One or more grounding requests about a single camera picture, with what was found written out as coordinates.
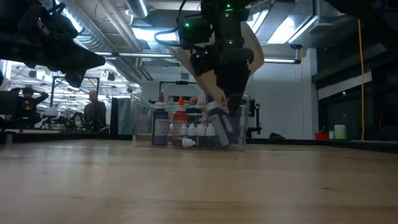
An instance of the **white bottle cap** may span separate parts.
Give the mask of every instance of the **white bottle cap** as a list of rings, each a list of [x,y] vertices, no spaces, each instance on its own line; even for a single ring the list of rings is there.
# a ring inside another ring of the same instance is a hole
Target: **white bottle cap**
[[[188,135],[189,136],[196,136],[197,135],[197,128],[195,127],[195,125],[193,123],[188,128]]]
[[[215,136],[216,130],[214,129],[213,125],[210,123],[209,126],[206,128],[206,136]]]
[[[206,128],[203,124],[199,124],[197,127],[197,135],[198,136],[205,136],[206,135]]]
[[[188,135],[188,128],[186,127],[185,124],[182,124],[181,130],[180,130],[180,136],[186,136]]]
[[[192,147],[196,144],[197,143],[192,139],[187,139],[187,138],[182,139],[182,147]]]

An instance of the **red container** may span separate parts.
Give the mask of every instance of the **red container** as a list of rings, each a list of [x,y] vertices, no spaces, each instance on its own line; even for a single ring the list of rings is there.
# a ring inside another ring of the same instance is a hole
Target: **red container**
[[[329,133],[315,133],[315,140],[329,140]]]

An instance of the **table surface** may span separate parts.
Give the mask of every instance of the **table surface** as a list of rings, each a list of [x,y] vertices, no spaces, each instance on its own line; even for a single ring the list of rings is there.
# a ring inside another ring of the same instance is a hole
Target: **table surface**
[[[0,146],[0,223],[394,223],[398,155],[131,141]]]

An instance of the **yellow cable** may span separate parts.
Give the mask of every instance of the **yellow cable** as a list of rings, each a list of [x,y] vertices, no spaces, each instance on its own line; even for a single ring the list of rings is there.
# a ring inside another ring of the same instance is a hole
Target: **yellow cable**
[[[363,62],[363,52],[362,52],[362,28],[361,28],[361,21],[358,20],[358,33],[359,33],[359,54],[361,56],[361,71],[362,71],[362,89],[361,89],[361,113],[362,113],[362,141],[365,138],[365,99],[364,99],[364,82],[365,82],[365,68]]]

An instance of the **cable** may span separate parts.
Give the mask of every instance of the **cable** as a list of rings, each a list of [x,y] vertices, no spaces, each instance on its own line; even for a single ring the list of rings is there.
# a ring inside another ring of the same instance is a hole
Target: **cable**
[[[184,7],[184,5],[185,5],[186,2],[187,2],[187,0],[183,0],[182,3],[181,3],[180,9],[178,10],[177,27],[174,28],[174,29],[172,29],[172,30],[157,32],[157,33],[155,34],[155,41],[156,41],[156,42],[158,42],[158,43],[160,43],[160,44],[163,44],[163,45],[166,45],[166,46],[170,46],[170,47],[179,47],[179,46],[180,46],[180,44],[177,44],[177,43],[174,43],[174,42],[171,42],[171,41],[159,40],[159,39],[157,38],[157,36],[158,36],[158,35],[162,35],[162,34],[172,34],[172,33],[176,32],[176,31],[178,31],[178,25],[179,25],[179,21],[180,21],[180,16],[181,16],[182,8]]]
[[[56,13],[56,11],[57,11],[57,8],[56,8],[56,6],[57,6],[57,3],[55,2],[55,0],[52,0],[52,13]]]
[[[358,19],[358,33],[359,33],[359,55],[361,56],[361,72],[362,72],[362,87],[361,87],[361,114],[362,114],[362,138],[364,141],[365,138],[365,110],[364,110],[364,81],[365,81],[365,68],[363,62],[363,51],[362,51],[362,28],[361,21]]]
[[[106,16],[103,19],[98,19],[98,17],[97,17],[97,8],[98,8],[98,4],[95,5],[95,8],[94,8],[94,17],[95,17],[96,20],[98,20],[98,22],[104,22],[106,20]]]

